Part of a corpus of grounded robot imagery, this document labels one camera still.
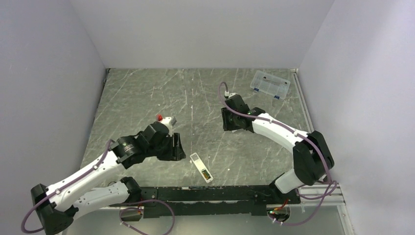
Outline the gold green AAA battery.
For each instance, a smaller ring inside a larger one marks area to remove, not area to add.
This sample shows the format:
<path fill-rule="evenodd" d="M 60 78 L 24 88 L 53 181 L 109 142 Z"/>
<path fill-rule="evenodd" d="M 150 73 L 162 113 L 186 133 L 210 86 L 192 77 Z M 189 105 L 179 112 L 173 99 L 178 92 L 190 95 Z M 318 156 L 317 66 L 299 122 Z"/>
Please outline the gold green AAA battery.
<path fill-rule="evenodd" d="M 202 171 L 202 175 L 207 181 L 211 178 L 209 172 L 205 169 Z"/>

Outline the white remote control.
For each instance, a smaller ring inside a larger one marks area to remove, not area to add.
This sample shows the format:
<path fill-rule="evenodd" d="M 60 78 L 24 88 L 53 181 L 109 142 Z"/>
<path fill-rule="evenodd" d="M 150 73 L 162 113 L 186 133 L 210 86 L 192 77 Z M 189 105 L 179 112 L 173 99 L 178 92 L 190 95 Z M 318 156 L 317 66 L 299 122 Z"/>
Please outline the white remote control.
<path fill-rule="evenodd" d="M 201 158 L 199 157 L 199 155 L 197 153 L 192 153 L 190 155 L 190 159 L 192 160 L 192 162 L 194 163 L 194 165 L 196 166 L 196 168 L 198 169 L 199 173 L 202 175 L 202 171 L 205 169 L 209 172 L 211 178 L 207 181 L 204 177 L 203 179 L 205 180 L 206 183 L 210 183 L 213 181 L 213 176 L 211 175 L 210 171 L 208 170 L 208 168 L 206 167 L 206 165 L 203 163 L 203 161 L 201 160 Z"/>

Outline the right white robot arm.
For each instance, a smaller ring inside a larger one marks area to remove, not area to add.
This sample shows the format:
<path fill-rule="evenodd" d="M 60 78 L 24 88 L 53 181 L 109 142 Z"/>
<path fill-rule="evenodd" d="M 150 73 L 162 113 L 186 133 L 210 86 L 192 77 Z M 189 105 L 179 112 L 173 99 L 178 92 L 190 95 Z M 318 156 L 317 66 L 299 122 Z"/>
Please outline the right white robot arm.
<path fill-rule="evenodd" d="M 264 136 L 293 155 L 293 167 L 270 184 L 270 198 L 282 203 L 289 192 L 303 185 L 312 186 L 328 175 L 334 160 L 324 136 L 313 131 L 307 133 L 290 127 L 260 108 L 249 108 L 237 93 L 225 92 L 221 97 L 224 131 L 245 130 Z"/>

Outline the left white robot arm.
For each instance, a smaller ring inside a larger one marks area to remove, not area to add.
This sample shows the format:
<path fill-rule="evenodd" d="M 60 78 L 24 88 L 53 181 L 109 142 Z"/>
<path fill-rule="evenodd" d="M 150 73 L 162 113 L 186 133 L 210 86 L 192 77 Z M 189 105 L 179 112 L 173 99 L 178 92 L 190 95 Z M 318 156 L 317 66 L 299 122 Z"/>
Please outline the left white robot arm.
<path fill-rule="evenodd" d="M 104 152 L 94 161 L 71 176 L 49 186 L 38 184 L 31 189 L 33 208 L 24 217 L 21 230 L 28 217 L 35 212 L 47 235 L 56 235 L 80 217 L 110 205 L 138 204 L 142 190 L 133 177 L 123 177 L 109 187 L 98 188 L 104 179 L 114 176 L 146 158 L 160 161 L 180 161 L 186 158 L 180 135 L 172 133 L 173 121 L 155 121 L 135 135 L 108 140 Z"/>

